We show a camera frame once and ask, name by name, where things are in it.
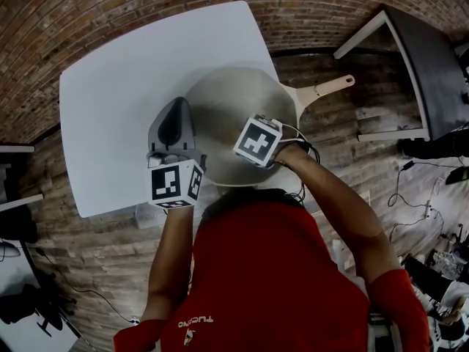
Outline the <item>dark-topped white-framed table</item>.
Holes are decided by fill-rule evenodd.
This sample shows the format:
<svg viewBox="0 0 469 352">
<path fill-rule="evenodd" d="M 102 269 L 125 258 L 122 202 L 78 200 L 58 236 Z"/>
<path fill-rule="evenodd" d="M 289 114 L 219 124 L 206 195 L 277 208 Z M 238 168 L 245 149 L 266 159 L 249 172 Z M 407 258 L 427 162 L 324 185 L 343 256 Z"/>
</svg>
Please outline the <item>dark-topped white-framed table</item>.
<svg viewBox="0 0 469 352">
<path fill-rule="evenodd" d="M 413 85 L 421 128 L 359 134 L 360 142 L 398 139 L 436 140 L 469 121 L 468 86 L 447 37 L 401 10 L 385 5 L 333 54 L 341 59 L 386 25 L 402 55 Z"/>
</svg>

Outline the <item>person's red shirt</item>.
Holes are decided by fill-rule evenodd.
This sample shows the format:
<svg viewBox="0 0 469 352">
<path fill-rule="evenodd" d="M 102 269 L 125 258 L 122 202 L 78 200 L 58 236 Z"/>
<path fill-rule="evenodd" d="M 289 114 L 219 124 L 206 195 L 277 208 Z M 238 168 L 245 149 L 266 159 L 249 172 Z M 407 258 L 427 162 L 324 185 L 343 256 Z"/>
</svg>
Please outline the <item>person's red shirt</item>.
<svg viewBox="0 0 469 352">
<path fill-rule="evenodd" d="M 407 272 L 360 289 L 297 206 L 258 202 L 222 213 L 200 226 L 193 258 L 191 290 L 175 313 L 121 330 L 115 352 L 367 352 L 371 310 L 396 324 L 403 352 L 429 352 Z"/>
</svg>

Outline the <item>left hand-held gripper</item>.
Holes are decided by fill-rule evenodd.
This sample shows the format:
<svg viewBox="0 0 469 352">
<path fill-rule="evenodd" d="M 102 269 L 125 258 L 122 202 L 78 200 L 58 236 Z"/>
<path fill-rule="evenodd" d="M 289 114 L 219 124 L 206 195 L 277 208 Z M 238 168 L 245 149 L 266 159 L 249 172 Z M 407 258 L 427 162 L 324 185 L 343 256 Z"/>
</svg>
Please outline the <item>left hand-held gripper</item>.
<svg viewBox="0 0 469 352">
<path fill-rule="evenodd" d="M 150 151 L 174 147 L 193 149 L 191 108 L 183 97 L 173 99 L 157 115 L 148 132 Z M 149 153 L 147 156 L 147 202 L 169 210 L 195 206 L 205 173 L 205 155 L 191 158 L 184 153 Z"/>
</svg>

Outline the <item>person's right forearm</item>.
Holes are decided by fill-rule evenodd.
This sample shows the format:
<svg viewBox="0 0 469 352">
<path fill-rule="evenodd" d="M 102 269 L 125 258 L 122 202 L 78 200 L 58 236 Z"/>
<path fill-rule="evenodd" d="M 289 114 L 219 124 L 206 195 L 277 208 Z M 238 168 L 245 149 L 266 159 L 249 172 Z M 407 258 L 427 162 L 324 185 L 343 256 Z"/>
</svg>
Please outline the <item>person's right forearm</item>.
<svg viewBox="0 0 469 352">
<path fill-rule="evenodd" d="M 356 272 L 366 284 L 401 268 L 377 214 L 346 183 L 297 144 L 280 149 L 276 161 L 288 166 L 303 181 L 332 228 L 351 251 Z"/>
</svg>

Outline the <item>white side table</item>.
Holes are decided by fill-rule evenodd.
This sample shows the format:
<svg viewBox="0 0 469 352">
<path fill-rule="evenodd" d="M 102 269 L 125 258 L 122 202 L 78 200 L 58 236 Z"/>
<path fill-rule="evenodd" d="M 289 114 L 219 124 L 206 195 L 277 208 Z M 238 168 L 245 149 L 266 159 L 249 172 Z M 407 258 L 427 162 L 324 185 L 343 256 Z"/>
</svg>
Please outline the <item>white side table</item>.
<svg viewBox="0 0 469 352">
<path fill-rule="evenodd" d="M 0 154 L 33 153 L 34 151 L 34 146 L 0 144 Z M 4 212 L 6 210 L 17 208 L 23 205 L 28 205 L 33 202 L 38 202 L 42 199 L 44 199 L 43 194 L 35 194 L 34 196 L 21 198 L 11 202 L 0 203 L 0 212 Z"/>
</svg>

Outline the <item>black stand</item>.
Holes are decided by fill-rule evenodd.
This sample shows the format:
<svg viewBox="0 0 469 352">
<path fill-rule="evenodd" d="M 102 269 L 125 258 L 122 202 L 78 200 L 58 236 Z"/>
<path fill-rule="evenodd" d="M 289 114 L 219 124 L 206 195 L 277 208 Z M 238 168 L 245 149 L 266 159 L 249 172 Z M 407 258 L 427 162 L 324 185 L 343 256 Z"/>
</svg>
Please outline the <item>black stand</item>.
<svg viewBox="0 0 469 352">
<path fill-rule="evenodd" d="M 68 304 L 76 305 L 77 301 L 50 288 L 25 284 L 21 292 L 0 291 L 0 320 L 12 324 L 31 315 L 41 316 L 43 321 L 37 325 L 50 337 L 48 326 L 61 331 L 65 316 L 74 314 L 66 309 Z"/>
</svg>

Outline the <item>beige frying pan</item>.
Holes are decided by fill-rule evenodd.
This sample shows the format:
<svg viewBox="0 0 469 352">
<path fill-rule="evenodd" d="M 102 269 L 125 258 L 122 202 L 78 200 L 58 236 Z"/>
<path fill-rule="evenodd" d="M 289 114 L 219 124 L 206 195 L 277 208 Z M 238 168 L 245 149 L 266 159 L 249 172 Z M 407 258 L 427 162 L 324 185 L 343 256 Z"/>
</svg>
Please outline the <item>beige frying pan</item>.
<svg viewBox="0 0 469 352">
<path fill-rule="evenodd" d="M 235 143 L 248 118 L 261 114 L 297 127 L 307 106 L 324 95 L 352 86 L 351 75 L 311 87 L 281 84 L 265 71 L 227 67 L 204 76 L 186 94 L 196 131 L 196 147 L 205 154 L 206 178 L 216 186 L 257 186 L 279 167 L 261 169 L 236 155 Z"/>
</svg>

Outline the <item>black bag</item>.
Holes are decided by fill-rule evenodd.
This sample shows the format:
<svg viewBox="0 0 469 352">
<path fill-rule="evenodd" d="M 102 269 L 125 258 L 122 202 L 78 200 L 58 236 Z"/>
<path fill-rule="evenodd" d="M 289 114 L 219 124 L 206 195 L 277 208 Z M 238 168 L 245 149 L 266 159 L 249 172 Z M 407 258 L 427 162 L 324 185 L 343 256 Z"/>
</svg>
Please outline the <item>black bag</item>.
<svg viewBox="0 0 469 352">
<path fill-rule="evenodd" d="M 469 158 L 469 122 L 439 139 L 401 139 L 397 143 L 399 151 L 418 159 Z"/>
</svg>

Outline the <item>white desk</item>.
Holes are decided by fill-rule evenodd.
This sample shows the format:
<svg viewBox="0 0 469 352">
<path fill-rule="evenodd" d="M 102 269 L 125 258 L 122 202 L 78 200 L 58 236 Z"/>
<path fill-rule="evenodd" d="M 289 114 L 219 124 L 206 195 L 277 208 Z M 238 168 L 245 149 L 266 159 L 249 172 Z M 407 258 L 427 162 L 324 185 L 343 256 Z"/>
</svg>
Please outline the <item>white desk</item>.
<svg viewBox="0 0 469 352">
<path fill-rule="evenodd" d="M 10 244 L 0 246 L 0 297 L 17 295 L 25 285 L 40 287 L 21 243 Z M 44 320 L 37 314 L 10 325 L 0 320 L 0 339 L 12 352 L 69 352 L 80 333 L 66 319 L 62 320 L 62 330 L 47 325 L 43 331 L 39 325 Z"/>
</svg>

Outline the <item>black lamp head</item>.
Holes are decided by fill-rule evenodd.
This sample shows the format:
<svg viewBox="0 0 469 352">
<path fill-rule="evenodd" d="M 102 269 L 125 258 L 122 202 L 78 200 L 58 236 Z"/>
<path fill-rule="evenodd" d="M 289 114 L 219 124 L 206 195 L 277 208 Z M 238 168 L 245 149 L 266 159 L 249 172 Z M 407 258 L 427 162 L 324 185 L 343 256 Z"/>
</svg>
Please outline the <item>black lamp head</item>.
<svg viewBox="0 0 469 352">
<path fill-rule="evenodd" d="M 451 171 L 446 178 L 446 185 L 469 180 L 469 166 L 461 166 Z"/>
</svg>

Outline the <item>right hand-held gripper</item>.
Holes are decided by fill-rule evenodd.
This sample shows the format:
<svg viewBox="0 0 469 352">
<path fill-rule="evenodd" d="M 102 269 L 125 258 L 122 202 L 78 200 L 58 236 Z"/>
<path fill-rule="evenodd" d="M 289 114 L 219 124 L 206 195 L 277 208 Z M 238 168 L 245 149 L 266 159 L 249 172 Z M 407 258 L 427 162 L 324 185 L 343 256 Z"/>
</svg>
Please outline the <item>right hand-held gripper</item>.
<svg viewBox="0 0 469 352">
<path fill-rule="evenodd" d="M 259 168 L 270 168 L 271 157 L 282 136 L 281 122 L 255 114 L 248 118 L 233 151 Z"/>
</svg>

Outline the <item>person's left forearm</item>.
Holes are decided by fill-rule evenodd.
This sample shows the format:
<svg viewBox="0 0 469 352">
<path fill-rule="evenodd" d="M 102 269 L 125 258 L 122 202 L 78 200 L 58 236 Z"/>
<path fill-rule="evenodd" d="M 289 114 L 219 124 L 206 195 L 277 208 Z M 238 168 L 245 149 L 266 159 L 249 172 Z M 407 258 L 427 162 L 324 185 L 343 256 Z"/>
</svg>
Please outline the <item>person's left forearm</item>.
<svg viewBox="0 0 469 352">
<path fill-rule="evenodd" d="M 141 316 L 168 320 L 188 294 L 193 248 L 193 208 L 168 211 L 149 272 L 147 303 Z"/>
</svg>

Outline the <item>white square table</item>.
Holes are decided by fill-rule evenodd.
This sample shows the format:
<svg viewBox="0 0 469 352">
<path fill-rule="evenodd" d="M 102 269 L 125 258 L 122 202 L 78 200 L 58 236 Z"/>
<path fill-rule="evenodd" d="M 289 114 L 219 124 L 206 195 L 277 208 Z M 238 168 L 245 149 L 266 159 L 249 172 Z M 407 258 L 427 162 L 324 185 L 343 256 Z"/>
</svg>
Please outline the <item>white square table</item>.
<svg viewBox="0 0 469 352">
<path fill-rule="evenodd" d="M 229 66 L 276 77 L 245 1 L 149 23 L 64 70 L 59 79 L 62 144 L 78 214 L 93 217 L 145 203 L 150 125 L 201 77 Z"/>
</svg>

